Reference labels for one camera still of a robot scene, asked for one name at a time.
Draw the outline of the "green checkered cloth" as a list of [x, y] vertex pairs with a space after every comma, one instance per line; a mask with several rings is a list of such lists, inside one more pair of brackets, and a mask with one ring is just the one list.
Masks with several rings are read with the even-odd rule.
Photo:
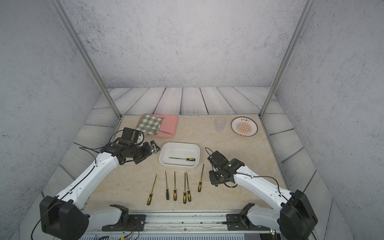
[[155, 117], [153, 115], [145, 114], [142, 116], [139, 121], [136, 130], [142, 132], [147, 136], [154, 136], [160, 132], [160, 127], [162, 124], [163, 118]]

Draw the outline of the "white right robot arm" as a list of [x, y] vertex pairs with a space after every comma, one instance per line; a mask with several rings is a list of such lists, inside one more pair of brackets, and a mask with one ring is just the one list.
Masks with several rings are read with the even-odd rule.
[[318, 218], [308, 197], [300, 190], [291, 192], [271, 183], [267, 176], [259, 176], [243, 162], [226, 158], [208, 157], [213, 169], [209, 172], [211, 184], [228, 182], [242, 186], [265, 201], [270, 208], [247, 204], [240, 212], [240, 225], [250, 230], [262, 226], [278, 230], [287, 240], [307, 240], [313, 235]]

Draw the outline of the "pink tray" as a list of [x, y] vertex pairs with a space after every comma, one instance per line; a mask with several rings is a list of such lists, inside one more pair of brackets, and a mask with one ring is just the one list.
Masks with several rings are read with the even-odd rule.
[[176, 129], [178, 125], [178, 116], [172, 116], [172, 115], [153, 115], [155, 117], [161, 117], [163, 118], [160, 130], [173, 133], [173, 135], [165, 134], [165, 133], [158, 133], [157, 135], [154, 135], [155, 137], [160, 138], [172, 138], [176, 134]]

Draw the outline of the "orange patterned plate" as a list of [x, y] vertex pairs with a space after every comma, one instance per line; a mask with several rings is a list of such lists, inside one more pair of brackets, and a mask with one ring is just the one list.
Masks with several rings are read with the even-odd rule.
[[248, 117], [237, 117], [233, 119], [231, 128], [235, 134], [242, 137], [252, 137], [256, 135], [259, 130], [257, 123]]

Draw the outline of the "aluminium mounting rail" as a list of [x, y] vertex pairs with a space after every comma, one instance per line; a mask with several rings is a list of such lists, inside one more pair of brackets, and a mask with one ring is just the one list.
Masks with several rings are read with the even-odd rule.
[[[62, 240], [80, 240], [90, 235], [92, 232], [96, 232], [95, 239], [105, 238], [107, 233], [123, 234], [127, 237], [133, 233], [137, 233], [139, 236], [143, 236], [145, 233], [154, 232], [225, 232], [227, 226], [221, 224], [226, 221], [227, 214], [224, 212], [199, 212], [199, 213], [182, 213], [182, 212], [158, 212], [146, 214], [145, 226], [143, 231], [128, 231], [128, 232], [103, 232], [102, 227], [96, 227], [92, 230], [87, 230], [81, 233], [79, 230], [70, 230], [71, 234], [75, 234], [73, 237], [70, 234], [65, 234], [60, 237]], [[274, 216], [267, 216], [266, 212], [259, 210], [256, 212], [256, 217], [260, 220], [260, 223], [252, 223], [256, 226], [265, 226], [269, 230], [276, 230], [281, 238], [286, 240], [307, 240], [312, 235], [314, 226], [316, 224], [305, 224], [302, 219], [295, 220], [293, 223], [288, 219], [282, 219]]]

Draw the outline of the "white storage box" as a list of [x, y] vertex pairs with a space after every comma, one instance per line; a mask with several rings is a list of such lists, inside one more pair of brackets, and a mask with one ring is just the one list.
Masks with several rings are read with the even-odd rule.
[[[194, 170], [200, 162], [200, 153], [199, 146], [195, 144], [169, 142], [163, 145], [160, 151], [159, 162], [161, 165], [171, 169]], [[196, 161], [169, 159], [169, 157], [195, 158]]]

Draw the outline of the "aluminium frame post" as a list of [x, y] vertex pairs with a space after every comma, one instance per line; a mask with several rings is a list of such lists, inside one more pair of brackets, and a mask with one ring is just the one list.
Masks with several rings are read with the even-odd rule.
[[287, 50], [284, 54], [284, 57], [281, 61], [281, 64], [278, 68], [278, 71], [274, 77], [274, 80], [272, 81], [272, 84], [270, 86], [270, 90], [267, 94], [266, 100], [263, 104], [263, 107], [261, 109], [261, 112], [259, 114], [260, 119], [263, 119], [264, 115], [267, 113], [267, 110], [270, 106], [270, 103], [273, 99], [273, 96], [275, 95], [279, 84], [283, 78], [283, 75], [289, 65], [290, 59], [292, 58], [292, 55], [295, 51], [296, 45], [298, 44], [301, 35], [303, 34], [304, 28], [307, 24], [308, 19], [310, 18], [311, 12], [313, 10], [315, 0], [307, 0], [304, 6], [304, 9], [301, 13], [301, 16], [299, 18], [299, 21], [295, 27], [295, 30], [293, 32], [293, 35], [290, 39], [289, 45], [287, 47]]
[[122, 118], [122, 114], [119, 111], [118, 107], [115, 104], [115, 101], [111, 97], [111, 94], [107, 90], [99, 72], [97, 71], [93, 61], [91, 60], [83, 42], [81, 41], [78, 33], [76, 32], [75, 28], [73, 27], [73, 24], [71, 23], [70, 18], [68, 17], [61, 1], [59, 0], [50, 0], [50, 4], [57, 14], [62, 26], [64, 27], [65, 31], [71, 38], [72, 42], [74, 43], [77, 51], [80, 54], [80, 57], [82, 58], [84, 64], [88, 68], [89, 72], [91, 73], [94, 81], [96, 82], [97, 86], [99, 87], [102, 95], [105, 97], [107, 103], [112, 108], [114, 114], [117, 116], [118, 120]]

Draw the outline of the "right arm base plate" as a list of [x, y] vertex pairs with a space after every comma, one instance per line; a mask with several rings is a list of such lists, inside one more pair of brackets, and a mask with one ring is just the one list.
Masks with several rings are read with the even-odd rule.
[[256, 226], [251, 223], [247, 218], [247, 213], [251, 207], [255, 206], [254, 203], [248, 203], [239, 214], [227, 214], [226, 221], [221, 224], [227, 226], [229, 231], [267, 231], [265, 226]]

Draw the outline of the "clear plastic cup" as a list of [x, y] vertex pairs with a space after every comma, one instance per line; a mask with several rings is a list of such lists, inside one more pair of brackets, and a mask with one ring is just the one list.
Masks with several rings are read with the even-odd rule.
[[215, 130], [222, 132], [226, 126], [227, 120], [224, 117], [215, 118]]

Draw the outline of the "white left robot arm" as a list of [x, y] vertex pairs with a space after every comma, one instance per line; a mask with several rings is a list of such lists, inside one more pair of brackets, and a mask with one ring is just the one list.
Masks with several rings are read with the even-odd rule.
[[41, 227], [45, 234], [61, 240], [78, 240], [84, 233], [100, 227], [124, 231], [131, 223], [129, 209], [112, 204], [107, 210], [85, 213], [86, 201], [117, 166], [133, 161], [139, 164], [160, 151], [155, 141], [131, 144], [128, 141], [108, 143], [77, 179], [55, 197], [40, 202]]

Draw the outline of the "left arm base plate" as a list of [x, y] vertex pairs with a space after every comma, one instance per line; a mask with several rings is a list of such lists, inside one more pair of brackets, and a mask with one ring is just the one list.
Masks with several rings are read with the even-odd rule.
[[130, 214], [127, 207], [111, 204], [110, 207], [121, 211], [121, 216], [114, 225], [102, 227], [103, 232], [128, 232], [143, 231], [145, 226], [146, 215]]

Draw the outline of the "left aluminium frame post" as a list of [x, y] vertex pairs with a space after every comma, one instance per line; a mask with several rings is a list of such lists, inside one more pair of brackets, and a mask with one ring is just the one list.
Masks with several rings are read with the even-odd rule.
[[57, 14], [62, 26], [64, 27], [65, 31], [71, 38], [72, 42], [74, 43], [77, 51], [80, 54], [80, 57], [82, 58], [84, 64], [88, 68], [89, 72], [91, 73], [94, 81], [96, 82], [97, 86], [99, 87], [102, 95], [105, 97], [107, 103], [112, 108], [114, 114], [117, 116], [118, 120], [122, 118], [122, 114], [119, 111], [118, 107], [115, 104], [115, 101], [111, 97], [111, 94], [107, 90], [99, 72], [97, 71], [93, 61], [91, 60], [83, 42], [81, 41], [78, 33], [76, 32], [75, 28], [73, 27], [73, 24], [71, 23], [70, 18], [68, 17], [61, 1], [59, 0], [50, 0], [50, 4]]

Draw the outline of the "right aluminium frame post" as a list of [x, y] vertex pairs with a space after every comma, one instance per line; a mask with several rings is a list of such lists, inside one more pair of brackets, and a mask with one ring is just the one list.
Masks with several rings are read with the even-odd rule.
[[279, 84], [283, 78], [283, 75], [289, 65], [290, 59], [292, 58], [292, 55], [295, 51], [296, 45], [298, 44], [301, 35], [303, 34], [304, 28], [307, 24], [308, 19], [310, 18], [311, 12], [313, 10], [315, 0], [307, 0], [304, 6], [304, 9], [301, 13], [301, 16], [299, 18], [299, 21], [295, 27], [295, 30], [293, 32], [293, 35], [290, 39], [289, 45], [287, 47], [287, 50], [284, 54], [284, 57], [281, 61], [281, 64], [278, 68], [278, 71], [274, 77], [274, 80], [272, 81], [272, 84], [270, 86], [270, 90], [267, 94], [266, 100], [263, 104], [263, 107], [261, 109], [261, 112], [259, 114], [260, 119], [263, 119], [264, 115], [267, 113], [267, 110], [270, 106], [270, 103], [273, 99], [273, 96], [275, 95]]

